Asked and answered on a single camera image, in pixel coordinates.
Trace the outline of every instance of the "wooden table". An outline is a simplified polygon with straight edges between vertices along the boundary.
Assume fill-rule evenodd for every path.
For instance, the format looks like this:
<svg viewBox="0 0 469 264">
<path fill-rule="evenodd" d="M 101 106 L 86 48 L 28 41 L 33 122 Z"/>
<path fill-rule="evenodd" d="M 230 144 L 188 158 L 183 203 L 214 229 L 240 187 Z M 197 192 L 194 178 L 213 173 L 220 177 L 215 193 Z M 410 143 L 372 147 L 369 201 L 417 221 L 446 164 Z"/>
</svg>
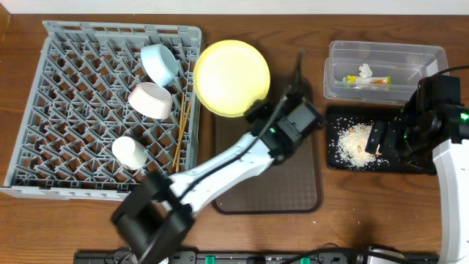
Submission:
<svg viewBox="0 0 469 264">
<path fill-rule="evenodd" d="M 243 40 L 265 56 L 273 74 L 290 73 L 306 48 L 303 69 L 324 112 L 344 103 L 323 97 L 322 76 L 334 40 L 439 45 L 450 66 L 469 63 L 469 17 L 366 15 L 13 15 L 0 50 L 0 175 L 8 163 L 46 32 L 42 20 L 194 25 L 207 45 Z M 462 95 L 469 103 L 469 72 Z M 200 161 L 210 157 L 210 113 L 202 110 Z M 436 177 L 329 169 L 319 132 L 324 203 L 313 214 L 224 216 L 206 207 L 184 244 L 212 251 L 305 251 L 327 242 L 381 243 L 404 251 L 439 252 Z M 0 195 L 0 262 L 71 263 L 78 250 L 124 246 L 109 217 L 118 202 L 14 199 Z"/>
</svg>

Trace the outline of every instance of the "white wall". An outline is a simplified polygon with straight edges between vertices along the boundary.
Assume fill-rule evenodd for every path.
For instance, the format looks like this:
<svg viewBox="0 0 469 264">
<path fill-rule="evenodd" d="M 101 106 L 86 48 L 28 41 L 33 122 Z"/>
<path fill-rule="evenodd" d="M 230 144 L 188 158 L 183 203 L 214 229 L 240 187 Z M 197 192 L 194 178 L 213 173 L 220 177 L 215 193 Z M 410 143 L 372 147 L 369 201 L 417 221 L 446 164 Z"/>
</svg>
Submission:
<svg viewBox="0 0 469 264">
<path fill-rule="evenodd" d="M 12 13 L 469 15 L 469 0 L 0 0 Z"/>
</svg>

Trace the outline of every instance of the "chopsticks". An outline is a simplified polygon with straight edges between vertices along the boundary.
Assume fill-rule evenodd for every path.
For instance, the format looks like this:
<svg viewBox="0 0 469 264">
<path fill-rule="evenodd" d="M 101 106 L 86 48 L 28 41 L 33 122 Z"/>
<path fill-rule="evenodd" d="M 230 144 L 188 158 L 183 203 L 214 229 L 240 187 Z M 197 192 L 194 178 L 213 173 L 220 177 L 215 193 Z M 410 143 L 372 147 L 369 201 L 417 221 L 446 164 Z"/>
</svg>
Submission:
<svg viewBox="0 0 469 264">
<path fill-rule="evenodd" d="M 191 96 L 191 99 L 189 100 L 188 107 L 185 110 L 185 118 L 184 118 L 184 122 L 183 122 L 182 121 L 182 116 L 183 116 L 184 107 L 185 107 L 185 93 L 183 93 L 182 94 L 181 117 L 180 117 L 180 124 L 179 124 L 179 139 L 177 141 L 177 148 L 176 148 L 176 152 L 175 152 L 174 160 L 173 160 L 173 164 L 172 164 L 173 167 L 176 164 L 176 172 L 179 172 L 179 167 L 180 167 L 179 162 L 180 162 L 180 156 L 181 156 L 182 136 L 184 135 L 185 125 L 187 124 L 188 119 L 189 119 L 189 114 L 191 112 L 191 105 L 192 105 L 192 96 Z"/>
</svg>

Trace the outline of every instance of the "wooden chopstick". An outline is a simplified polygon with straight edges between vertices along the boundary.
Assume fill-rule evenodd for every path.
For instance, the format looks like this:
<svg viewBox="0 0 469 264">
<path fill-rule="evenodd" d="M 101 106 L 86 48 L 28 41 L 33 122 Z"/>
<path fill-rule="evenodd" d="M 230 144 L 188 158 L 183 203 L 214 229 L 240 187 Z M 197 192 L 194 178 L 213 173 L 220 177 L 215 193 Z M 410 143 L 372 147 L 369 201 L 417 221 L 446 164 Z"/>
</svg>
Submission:
<svg viewBox="0 0 469 264">
<path fill-rule="evenodd" d="M 182 122 L 184 120 L 184 106 L 185 106 L 185 92 L 182 92 L 182 100 L 181 100 L 181 111 L 179 114 L 179 133 L 177 134 L 177 138 L 179 139 L 181 137 L 181 129 L 182 129 Z M 174 165 L 176 164 L 177 157 L 179 156 L 179 153 L 176 151 L 174 152 L 174 160 L 173 164 L 171 165 L 174 168 Z"/>
<path fill-rule="evenodd" d="M 179 142 L 177 143 L 176 152 L 178 153 L 178 155 L 177 155 L 177 161 L 176 161 L 176 172 L 179 172 L 179 159 L 181 156 L 182 135 L 184 134 L 184 131 L 185 131 L 185 125 L 188 123 L 188 120 L 189 120 L 189 114 L 191 113 L 191 104 L 192 104 L 192 96 L 191 96 L 191 99 L 189 99 L 189 105 L 185 111 L 184 124 L 182 124 L 182 133 L 180 135 Z"/>
</svg>

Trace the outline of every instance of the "robotic arm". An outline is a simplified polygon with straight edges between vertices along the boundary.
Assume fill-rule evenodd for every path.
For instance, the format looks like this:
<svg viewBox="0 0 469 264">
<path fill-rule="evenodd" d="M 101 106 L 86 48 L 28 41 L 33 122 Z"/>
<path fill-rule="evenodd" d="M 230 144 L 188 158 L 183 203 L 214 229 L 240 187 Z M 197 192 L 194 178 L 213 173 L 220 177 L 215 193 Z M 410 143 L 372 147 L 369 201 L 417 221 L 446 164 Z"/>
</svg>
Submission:
<svg viewBox="0 0 469 264">
<path fill-rule="evenodd" d="M 459 78 L 423 78 L 404 105 L 401 122 L 378 121 L 366 152 L 396 155 L 440 182 L 443 240 L 440 263 L 469 263 L 469 109 Z"/>
<path fill-rule="evenodd" d="M 287 87 L 289 93 L 275 108 L 266 103 L 248 114 L 250 131 L 238 143 L 169 179 L 149 175 L 117 208 L 111 220 L 139 263 L 159 263 L 172 255 L 205 205 L 239 182 L 281 164 L 307 136 L 323 127 L 323 117 L 302 90 L 300 62 Z M 166 217 L 153 202 L 165 205 Z"/>
</svg>

